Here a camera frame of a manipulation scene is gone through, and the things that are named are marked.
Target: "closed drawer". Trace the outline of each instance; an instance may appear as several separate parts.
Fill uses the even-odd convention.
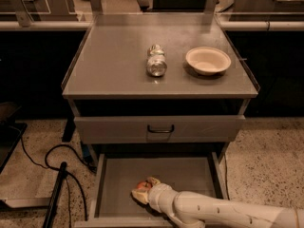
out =
[[[233,141],[244,116],[76,117],[83,143]]]

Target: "black handle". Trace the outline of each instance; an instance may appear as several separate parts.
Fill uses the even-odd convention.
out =
[[[171,128],[169,130],[155,130],[152,129],[151,126],[148,126],[148,132],[150,133],[172,133],[174,131],[174,125],[171,125]]]

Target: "bowl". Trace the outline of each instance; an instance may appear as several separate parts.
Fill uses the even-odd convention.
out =
[[[230,57],[220,49],[197,47],[186,54],[187,63],[202,75],[222,73],[231,65]]]

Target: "white robotic arm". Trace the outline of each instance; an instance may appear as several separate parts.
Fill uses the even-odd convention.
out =
[[[177,192],[160,182],[152,186],[132,190],[133,197],[165,213],[180,228],[203,228],[208,221],[235,228],[304,227],[304,210],[214,199],[187,191]]]

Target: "speckled floor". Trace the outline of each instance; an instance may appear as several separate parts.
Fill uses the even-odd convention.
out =
[[[63,120],[26,121],[24,143],[31,157],[44,164],[49,149],[61,143]],[[77,131],[69,143],[80,153]],[[226,152],[230,200],[283,207],[304,208],[304,118],[247,119]],[[49,163],[67,162],[84,188],[87,210],[95,175],[80,164],[68,149],[56,149]],[[220,164],[225,177],[225,161]],[[9,199],[50,197],[57,172],[32,164],[18,143],[0,175],[0,197]],[[84,220],[76,183],[68,178],[72,224]],[[53,227],[68,227],[67,184],[64,182]],[[0,227],[42,227],[46,210],[1,212]]]

